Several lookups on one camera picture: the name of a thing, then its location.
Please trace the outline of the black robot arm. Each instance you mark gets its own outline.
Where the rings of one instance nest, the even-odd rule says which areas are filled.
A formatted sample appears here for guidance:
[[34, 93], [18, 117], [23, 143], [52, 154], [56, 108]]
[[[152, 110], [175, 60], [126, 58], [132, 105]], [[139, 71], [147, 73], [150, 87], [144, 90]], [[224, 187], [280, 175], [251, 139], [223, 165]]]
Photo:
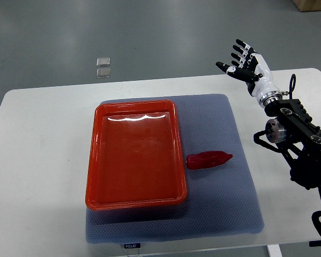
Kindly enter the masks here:
[[254, 142], [280, 153], [290, 166], [290, 179], [306, 190], [316, 188], [321, 202], [321, 128], [298, 99], [274, 100], [265, 113], [270, 120], [254, 134]]

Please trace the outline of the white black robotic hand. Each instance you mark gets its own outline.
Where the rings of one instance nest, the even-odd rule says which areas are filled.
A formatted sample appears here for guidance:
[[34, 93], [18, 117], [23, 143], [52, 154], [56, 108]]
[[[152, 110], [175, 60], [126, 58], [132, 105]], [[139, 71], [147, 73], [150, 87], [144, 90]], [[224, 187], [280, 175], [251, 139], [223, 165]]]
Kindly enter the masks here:
[[269, 103], [282, 99], [282, 93], [273, 82], [272, 72], [261, 54], [247, 43], [237, 39], [231, 53], [231, 64], [216, 62], [226, 75], [243, 81], [249, 94], [264, 108]]

